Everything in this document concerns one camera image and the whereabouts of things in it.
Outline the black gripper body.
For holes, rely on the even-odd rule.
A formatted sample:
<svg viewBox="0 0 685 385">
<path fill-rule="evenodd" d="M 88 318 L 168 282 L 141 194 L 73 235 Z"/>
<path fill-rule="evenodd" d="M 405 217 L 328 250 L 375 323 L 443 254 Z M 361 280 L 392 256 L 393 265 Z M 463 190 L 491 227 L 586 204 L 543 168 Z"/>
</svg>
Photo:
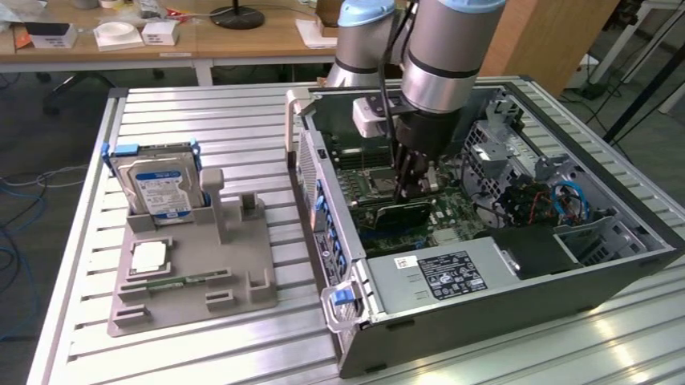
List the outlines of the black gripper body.
<svg viewBox="0 0 685 385">
<path fill-rule="evenodd" d="M 438 158 L 447 148 L 460 119 L 460 109 L 446 114 L 422 110 L 399 115 L 396 141 L 430 159 Z"/>
</svg>

